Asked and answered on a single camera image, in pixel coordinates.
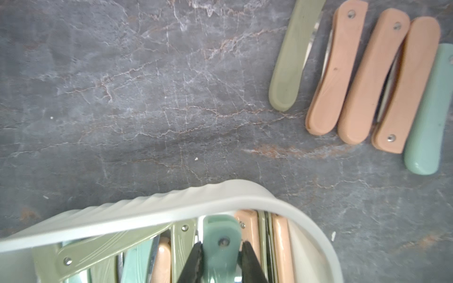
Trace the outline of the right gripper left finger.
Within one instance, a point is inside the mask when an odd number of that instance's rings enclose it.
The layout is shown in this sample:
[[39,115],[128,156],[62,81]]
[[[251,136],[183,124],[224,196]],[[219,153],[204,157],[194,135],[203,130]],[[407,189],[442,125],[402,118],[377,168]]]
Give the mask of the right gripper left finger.
[[200,283],[204,272],[203,244],[197,242],[189,254],[177,283]]

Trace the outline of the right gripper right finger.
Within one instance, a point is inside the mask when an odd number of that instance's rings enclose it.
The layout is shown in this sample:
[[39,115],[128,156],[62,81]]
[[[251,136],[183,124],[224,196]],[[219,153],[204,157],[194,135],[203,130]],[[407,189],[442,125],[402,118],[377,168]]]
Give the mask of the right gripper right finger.
[[239,252],[238,265],[241,267],[243,283],[268,283],[263,269],[250,242],[243,242]]

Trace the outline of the teal knife second row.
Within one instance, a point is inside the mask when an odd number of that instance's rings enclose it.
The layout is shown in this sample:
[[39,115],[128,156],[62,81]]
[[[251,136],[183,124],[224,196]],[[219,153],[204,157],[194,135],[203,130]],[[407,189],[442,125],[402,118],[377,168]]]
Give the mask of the teal knife second row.
[[239,222],[231,215],[211,215],[203,228],[204,282],[233,283],[241,245]]

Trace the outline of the white plastic storage box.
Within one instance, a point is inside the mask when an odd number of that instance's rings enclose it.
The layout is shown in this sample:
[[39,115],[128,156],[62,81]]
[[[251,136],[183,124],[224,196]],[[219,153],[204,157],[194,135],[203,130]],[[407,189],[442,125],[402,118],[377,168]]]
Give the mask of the white plastic storage box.
[[303,262],[300,256],[294,259],[298,265],[298,282],[309,270],[313,270],[322,282],[343,281],[337,254],[315,222],[293,205],[274,197],[263,186],[239,179],[60,213],[1,239],[1,281],[37,281],[31,253],[35,246],[240,209],[276,213],[296,227],[292,237],[304,247],[303,253],[309,259],[308,262]]

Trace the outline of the teal folding fruit knife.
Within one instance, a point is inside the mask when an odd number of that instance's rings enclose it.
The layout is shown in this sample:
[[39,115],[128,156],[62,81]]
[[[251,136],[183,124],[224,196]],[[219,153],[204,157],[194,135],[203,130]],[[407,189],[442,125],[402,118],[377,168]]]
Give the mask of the teal folding fruit knife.
[[452,95],[453,45],[442,43],[403,153],[405,166],[412,173],[432,175],[438,170]]

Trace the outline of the olive fruit knife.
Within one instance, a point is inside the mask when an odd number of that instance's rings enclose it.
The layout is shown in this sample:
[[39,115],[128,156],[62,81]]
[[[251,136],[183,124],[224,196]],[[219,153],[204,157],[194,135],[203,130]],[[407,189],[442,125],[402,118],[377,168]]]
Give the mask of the olive fruit knife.
[[268,97],[271,106],[286,112],[295,103],[302,73],[322,19],[324,1],[296,1],[274,67]]

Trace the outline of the pink folding fruit knife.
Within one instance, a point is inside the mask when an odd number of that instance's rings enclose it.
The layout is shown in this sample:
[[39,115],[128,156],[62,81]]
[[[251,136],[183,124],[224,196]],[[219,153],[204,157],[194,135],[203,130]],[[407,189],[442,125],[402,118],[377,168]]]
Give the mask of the pink folding fruit knife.
[[322,77],[306,116],[306,129],[312,135],[329,133],[339,120],[367,10],[365,1],[345,1],[335,11]]

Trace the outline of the olive knife second row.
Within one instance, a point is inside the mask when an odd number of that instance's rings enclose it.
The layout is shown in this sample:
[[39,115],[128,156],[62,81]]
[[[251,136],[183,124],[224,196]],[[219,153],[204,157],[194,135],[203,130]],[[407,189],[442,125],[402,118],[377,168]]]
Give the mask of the olive knife second row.
[[171,226],[171,264],[172,283],[178,281],[195,243],[197,220],[186,219],[174,222]]

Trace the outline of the pink knife second row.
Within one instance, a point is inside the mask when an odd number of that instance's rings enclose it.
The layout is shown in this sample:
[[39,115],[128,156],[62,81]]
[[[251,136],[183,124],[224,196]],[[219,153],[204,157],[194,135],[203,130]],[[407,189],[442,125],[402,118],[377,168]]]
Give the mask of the pink knife second row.
[[239,222],[241,228],[241,245],[239,250],[242,251],[243,243],[248,241],[261,263],[261,246],[258,228],[258,213],[255,210],[239,210],[234,214],[234,218]]

